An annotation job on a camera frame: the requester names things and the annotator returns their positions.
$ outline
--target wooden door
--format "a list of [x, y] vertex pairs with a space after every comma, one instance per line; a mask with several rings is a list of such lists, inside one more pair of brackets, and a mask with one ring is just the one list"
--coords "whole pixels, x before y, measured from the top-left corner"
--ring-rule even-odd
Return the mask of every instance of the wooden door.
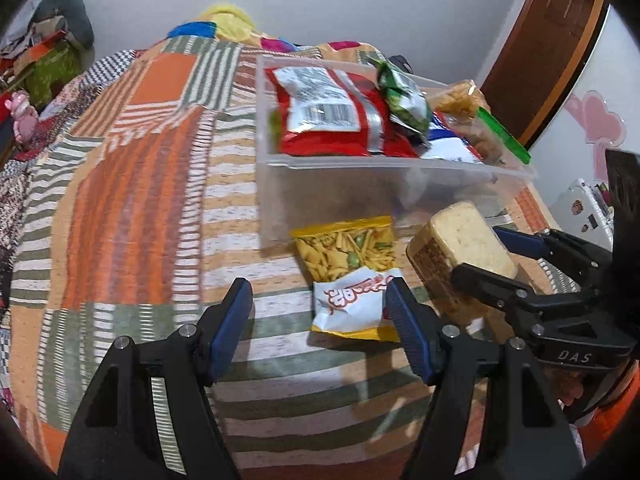
[[602, 27], [604, 0], [526, 0], [482, 85], [492, 113], [526, 146], [571, 90]]

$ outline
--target pink heart sticker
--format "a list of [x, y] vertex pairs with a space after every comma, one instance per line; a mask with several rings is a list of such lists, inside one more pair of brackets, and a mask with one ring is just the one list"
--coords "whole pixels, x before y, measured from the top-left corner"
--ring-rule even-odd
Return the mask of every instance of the pink heart sticker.
[[575, 95], [571, 94], [564, 103], [564, 108], [568, 111], [572, 117], [578, 121], [578, 124], [584, 128], [584, 115], [582, 113], [582, 101]]
[[611, 146], [612, 144], [606, 139], [600, 139], [593, 145], [593, 174], [596, 180], [609, 181], [605, 151]]
[[582, 100], [586, 142], [591, 144], [607, 139], [612, 146], [619, 146], [626, 137], [626, 128], [618, 114], [609, 112], [602, 96], [589, 90]]

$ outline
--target stuffed toy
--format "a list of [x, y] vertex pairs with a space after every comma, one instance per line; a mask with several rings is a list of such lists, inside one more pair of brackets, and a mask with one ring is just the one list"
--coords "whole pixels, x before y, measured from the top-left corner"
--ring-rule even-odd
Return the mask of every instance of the stuffed toy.
[[4, 102], [4, 106], [14, 118], [15, 142], [28, 146], [38, 123], [38, 113], [29, 102], [29, 94], [22, 90], [14, 92], [11, 99]]

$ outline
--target plastic storage box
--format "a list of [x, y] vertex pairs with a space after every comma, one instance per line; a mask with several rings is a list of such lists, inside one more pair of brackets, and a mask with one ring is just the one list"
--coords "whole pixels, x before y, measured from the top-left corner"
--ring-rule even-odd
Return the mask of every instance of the plastic storage box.
[[[293, 229], [341, 220], [391, 215], [396, 228], [411, 233], [431, 215], [460, 200], [471, 200], [494, 216], [535, 177], [505, 148], [506, 166], [387, 156], [290, 156], [279, 153], [269, 128], [276, 107], [266, 68], [322, 66], [376, 80], [369, 65], [295, 57], [259, 56], [256, 71], [256, 179], [260, 242], [272, 246]], [[437, 81], [411, 76], [421, 88]]]

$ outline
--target door frame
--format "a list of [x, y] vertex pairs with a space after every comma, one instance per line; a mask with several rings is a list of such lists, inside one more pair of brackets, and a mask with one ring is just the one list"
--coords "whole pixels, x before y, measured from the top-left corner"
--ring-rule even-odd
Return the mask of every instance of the door frame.
[[[482, 83], [482, 86], [490, 83], [492, 78], [495, 78], [500, 73], [500, 69], [506, 60], [506, 53], [510, 51], [513, 43], [515, 43], [532, 3], [533, 0], [524, 1], [522, 9], [518, 15], [518, 19], [514, 23], [507, 41], [504, 42], [504, 46], [495, 60], [491, 71], [484, 80], [484, 83]], [[567, 66], [562, 71], [558, 81], [554, 85], [543, 105], [540, 107], [540, 110], [538, 110], [538, 113], [536, 113], [523, 134], [518, 138], [525, 148], [530, 148], [533, 145], [571, 92], [574, 83], [582, 73], [582, 69], [587, 63], [587, 60], [591, 55], [591, 51], [595, 46], [596, 40], [600, 35], [608, 9], [609, 4], [606, 0], [593, 1], [589, 18], [586, 26], [584, 27], [584, 32], [580, 37], [578, 45], [576, 46]]]

